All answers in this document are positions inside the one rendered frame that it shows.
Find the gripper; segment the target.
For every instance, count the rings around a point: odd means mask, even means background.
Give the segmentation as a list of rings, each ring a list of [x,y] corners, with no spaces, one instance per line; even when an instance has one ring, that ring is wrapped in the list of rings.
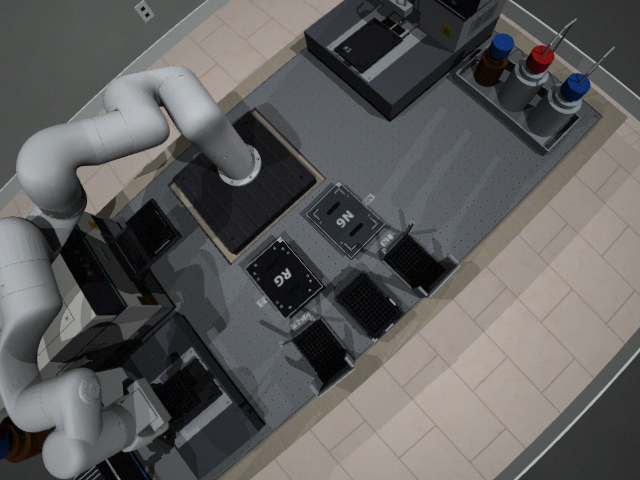
[[[123,403],[129,396],[130,393],[128,392],[127,388],[134,382],[134,380],[126,378],[122,384],[123,384],[123,393],[125,396],[119,398],[118,400],[114,401],[113,403],[111,403],[109,406],[115,407],[115,406],[119,406],[121,403]],[[151,386],[151,388],[153,389],[153,391],[155,392],[161,385],[162,383],[152,383],[149,384]],[[126,395],[127,394],[127,395]],[[175,439],[176,439],[176,429],[178,427],[180,427],[182,425],[182,420],[185,419],[185,416],[181,416],[178,419],[174,420],[172,423],[171,422],[167,422],[164,426],[162,426],[161,428],[157,429],[156,431],[153,430],[153,428],[150,426],[150,424],[144,428],[140,433],[138,433],[137,435],[135,435],[134,441],[132,442],[132,444],[130,446],[128,446],[126,449],[123,449],[123,452],[130,452],[130,451],[134,451],[137,450],[139,448],[142,448],[152,442],[156,443],[157,445],[161,446],[162,448],[164,448],[167,451],[170,451],[173,447],[174,447],[174,443],[175,443]],[[164,438],[163,436],[166,436],[166,438]]]

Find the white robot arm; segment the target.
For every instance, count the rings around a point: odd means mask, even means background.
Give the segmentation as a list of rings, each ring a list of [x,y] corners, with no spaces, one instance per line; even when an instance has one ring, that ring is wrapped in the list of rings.
[[[45,380],[40,375],[38,347],[63,306],[51,264],[87,205],[77,168],[163,144],[170,128],[160,107],[228,185],[249,184],[262,165],[258,151],[244,143],[186,67],[121,76],[106,87],[103,104],[105,114],[45,128],[24,143],[16,174],[35,205],[26,219],[0,218],[0,395],[21,430],[56,427],[44,441],[42,458],[59,479],[73,478],[127,448],[149,424],[155,431],[172,419],[145,377],[127,388],[130,396],[123,403],[106,408],[91,369]]]

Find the black regrip nest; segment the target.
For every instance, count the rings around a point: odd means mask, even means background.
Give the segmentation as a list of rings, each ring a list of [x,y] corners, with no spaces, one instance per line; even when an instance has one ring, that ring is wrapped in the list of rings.
[[[281,237],[245,270],[285,320],[326,288]]]

